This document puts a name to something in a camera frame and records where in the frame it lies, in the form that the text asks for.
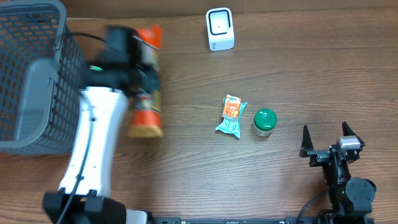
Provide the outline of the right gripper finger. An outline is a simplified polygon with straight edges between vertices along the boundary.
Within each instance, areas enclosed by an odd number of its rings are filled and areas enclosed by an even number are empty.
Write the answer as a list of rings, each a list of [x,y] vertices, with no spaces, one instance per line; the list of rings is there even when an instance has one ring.
[[[349,127],[346,121],[342,122],[343,136],[355,136],[361,146],[365,146],[365,142]]]
[[[308,126],[305,125],[303,127],[303,136],[302,136],[302,144],[299,152],[300,157],[309,157],[314,151],[312,140],[310,137],[310,133],[308,130]]]

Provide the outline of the red snack package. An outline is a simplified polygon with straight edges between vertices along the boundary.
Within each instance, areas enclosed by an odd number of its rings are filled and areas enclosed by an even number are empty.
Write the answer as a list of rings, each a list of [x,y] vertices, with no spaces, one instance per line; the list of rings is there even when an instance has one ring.
[[[136,39],[141,45],[141,61],[139,63],[154,64],[159,72],[159,49],[163,30],[158,25],[137,30]],[[160,90],[153,94],[138,95],[134,102],[134,111],[128,135],[133,138],[161,138],[162,116]]]

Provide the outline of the green lid jar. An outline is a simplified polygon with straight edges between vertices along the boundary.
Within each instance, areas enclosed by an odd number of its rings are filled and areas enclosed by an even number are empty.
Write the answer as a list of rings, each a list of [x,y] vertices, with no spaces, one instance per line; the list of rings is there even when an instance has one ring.
[[[252,130],[256,135],[266,137],[271,134],[276,124],[276,114],[268,108],[263,108],[255,114],[252,122]]]

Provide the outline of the teal tissue packet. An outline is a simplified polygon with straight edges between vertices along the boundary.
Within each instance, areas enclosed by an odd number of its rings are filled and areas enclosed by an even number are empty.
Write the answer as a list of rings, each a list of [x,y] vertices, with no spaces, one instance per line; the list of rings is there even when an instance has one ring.
[[[221,131],[222,133],[225,134],[232,134],[238,139],[241,137],[241,117],[244,113],[244,110],[246,109],[247,102],[245,103],[240,103],[240,109],[239,109],[239,114],[237,120],[233,121],[231,119],[224,118],[221,124],[219,124],[216,128],[215,131]]]

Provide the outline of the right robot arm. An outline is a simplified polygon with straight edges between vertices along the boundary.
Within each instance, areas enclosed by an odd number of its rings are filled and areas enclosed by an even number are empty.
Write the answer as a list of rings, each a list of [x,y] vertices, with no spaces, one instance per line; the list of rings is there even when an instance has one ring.
[[[373,223],[366,215],[372,212],[377,187],[364,178],[352,178],[348,165],[357,161],[365,142],[346,122],[342,123],[343,136],[328,149],[314,150],[307,126],[303,127],[299,156],[310,159],[310,167],[321,167],[326,190],[308,201],[296,217],[295,223]],[[303,218],[306,209],[324,195],[329,196],[331,208],[321,210],[317,217]]]

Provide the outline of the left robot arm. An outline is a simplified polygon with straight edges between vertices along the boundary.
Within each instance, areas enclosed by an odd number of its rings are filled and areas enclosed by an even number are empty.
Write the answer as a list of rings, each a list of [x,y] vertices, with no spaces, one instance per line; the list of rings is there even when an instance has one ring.
[[[147,211],[128,209],[110,197],[116,141],[131,98],[129,134],[162,135],[159,26],[108,26],[104,49],[80,73],[80,114],[69,165],[56,192],[42,206],[53,223],[150,223]]]

